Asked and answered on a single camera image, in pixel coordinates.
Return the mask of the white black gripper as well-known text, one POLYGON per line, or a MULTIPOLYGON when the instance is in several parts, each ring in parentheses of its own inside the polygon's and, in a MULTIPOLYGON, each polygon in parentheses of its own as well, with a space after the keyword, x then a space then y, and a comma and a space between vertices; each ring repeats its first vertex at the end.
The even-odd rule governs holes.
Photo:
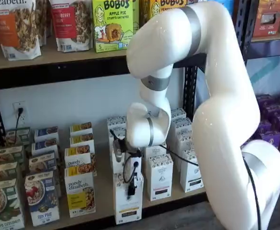
POLYGON ((132 175, 127 190, 128 200, 135 195, 135 190, 137 188, 137 173, 140 173, 142 169, 142 152, 139 148, 128 150, 125 153, 124 173, 132 173, 134 168, 135 172, 132 175))

